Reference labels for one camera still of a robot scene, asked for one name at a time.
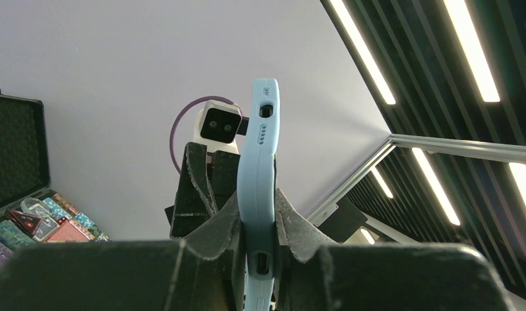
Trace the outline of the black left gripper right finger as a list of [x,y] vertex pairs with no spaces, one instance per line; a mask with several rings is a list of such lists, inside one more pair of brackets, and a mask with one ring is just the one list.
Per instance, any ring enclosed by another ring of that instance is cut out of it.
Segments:
[[279,310],[513,310],[499,275],[462,244],[334,242],[276,191]]

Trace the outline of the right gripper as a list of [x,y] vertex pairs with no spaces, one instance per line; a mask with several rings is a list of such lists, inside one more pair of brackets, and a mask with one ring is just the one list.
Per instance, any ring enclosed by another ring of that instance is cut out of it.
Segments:
[[239,154],[208,152],[187,143],[170,224],[170,238],[183,238],[212,218],[236,191]]

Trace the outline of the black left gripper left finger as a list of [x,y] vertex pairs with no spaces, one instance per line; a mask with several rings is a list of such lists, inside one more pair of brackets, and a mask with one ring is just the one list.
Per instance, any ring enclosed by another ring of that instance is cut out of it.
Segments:
[[36,244],[0,269],[0,310],[239,310],[236,196],[184,238]]

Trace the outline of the phone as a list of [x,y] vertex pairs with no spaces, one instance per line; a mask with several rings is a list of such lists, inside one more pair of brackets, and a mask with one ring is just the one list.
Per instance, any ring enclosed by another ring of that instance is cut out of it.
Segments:
[[252,84],[252,108],[238,165],[236,195],[245,234],[245,310],[269,310],[275,259],[275,154],[280,132],[279,85],[274,78]]

